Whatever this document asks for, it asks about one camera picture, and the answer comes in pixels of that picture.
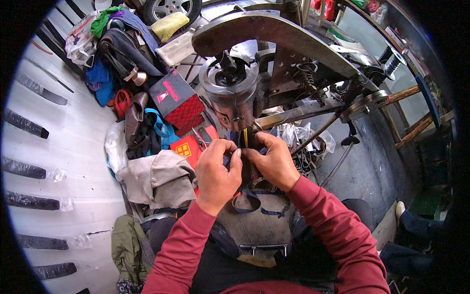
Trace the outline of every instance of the hand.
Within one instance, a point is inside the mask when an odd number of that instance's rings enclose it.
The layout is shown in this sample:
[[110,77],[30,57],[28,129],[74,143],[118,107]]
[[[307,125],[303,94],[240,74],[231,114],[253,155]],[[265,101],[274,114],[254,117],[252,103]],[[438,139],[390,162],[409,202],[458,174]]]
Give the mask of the hand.
[[[224,153],[230,155],[230,171],[223,165]],[[196,163],[195,172],[199,207],[210,215],[217,216],[242,184],[242,154],[235,143],[225,139],[214,140],[203,151]]]
[[242,154],[256,165],[263,177],[284,192],[289,192],[300,178],[287,144],[281,138],[266,132],[255,134],[255,143],[267,147],[266,155],[254,149],[245,148]]

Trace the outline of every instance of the man's left hand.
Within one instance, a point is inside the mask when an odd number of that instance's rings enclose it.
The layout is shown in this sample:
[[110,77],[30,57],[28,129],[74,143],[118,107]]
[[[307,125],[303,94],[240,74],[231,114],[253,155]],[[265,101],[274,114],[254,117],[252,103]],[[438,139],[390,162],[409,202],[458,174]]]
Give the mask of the man's left hand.
[[[230,171],[223,165],[224,153],[231,155]],[[199,186],[199,207],[217,216],[242,184],[241,149],[225,139],[214,140],[199,158],[195,171]]]

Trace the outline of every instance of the metal wheel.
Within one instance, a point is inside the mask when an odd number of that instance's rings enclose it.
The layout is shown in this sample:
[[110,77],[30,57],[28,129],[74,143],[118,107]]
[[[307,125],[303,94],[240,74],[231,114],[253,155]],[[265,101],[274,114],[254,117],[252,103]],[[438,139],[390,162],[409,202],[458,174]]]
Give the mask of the metal wheel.
[[175,12],[182,12],[186,16],[193,9],[193,0],[156,0],[152,5],[155,19],[160,19]]

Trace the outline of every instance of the tire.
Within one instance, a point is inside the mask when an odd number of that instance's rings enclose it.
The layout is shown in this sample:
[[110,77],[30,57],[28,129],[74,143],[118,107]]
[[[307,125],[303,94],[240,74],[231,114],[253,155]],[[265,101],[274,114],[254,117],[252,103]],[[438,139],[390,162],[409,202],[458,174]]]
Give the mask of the tire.
[[[157,2],[157,1],[161,1],[161,0],[147,0],[144,4],[144,7],[143,7],[143,21],[146,25],[153,25],[153,23],[158,20],[158,18],[155,17],[155,15],[152,11],[154,3]],[[186,14],[186,16],[189,18],[189,23],[184,25],[183,28],[189,27],[197,19],[197,17],[201,13],[201,9],[203,7],[202,0],[190,0],[190,1],[192,1],[192,8],[189,11],[189,13]]]

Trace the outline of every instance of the red long sleeve shirt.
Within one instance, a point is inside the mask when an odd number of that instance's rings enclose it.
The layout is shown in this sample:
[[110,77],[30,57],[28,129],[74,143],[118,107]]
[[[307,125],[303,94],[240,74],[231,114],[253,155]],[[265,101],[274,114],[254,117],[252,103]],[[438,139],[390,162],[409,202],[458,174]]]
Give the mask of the red long sleeve shirt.
[[[388,293],[385,267],[376,250],[376,240],[359,217],[333,194],[300,177],[287,193],[313,232],[338,263],[335,293]],[[173,226],[147,275],[143,294],[188,293],[201,253],[216,217],[197,203]],[[264,281],[236,285],[222,293],[315,293],[288,281]]]

